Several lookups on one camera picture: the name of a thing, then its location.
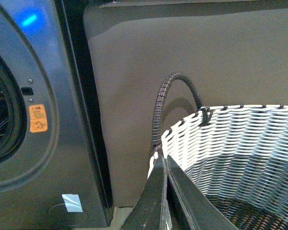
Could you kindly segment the right gripper camera black left finger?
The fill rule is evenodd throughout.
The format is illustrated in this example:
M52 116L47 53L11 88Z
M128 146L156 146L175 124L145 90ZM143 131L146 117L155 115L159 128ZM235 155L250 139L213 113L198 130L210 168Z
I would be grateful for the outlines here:
M122 224L122 230L166 230L168 172L159 156L135 207Z

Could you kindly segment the right gripper camera black right finger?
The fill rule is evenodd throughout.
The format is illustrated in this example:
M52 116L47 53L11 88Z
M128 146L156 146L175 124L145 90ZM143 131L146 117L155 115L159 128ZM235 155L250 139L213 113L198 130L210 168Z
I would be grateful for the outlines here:
M168 204L181 230L236 230L189 179L181 167L167 157Z

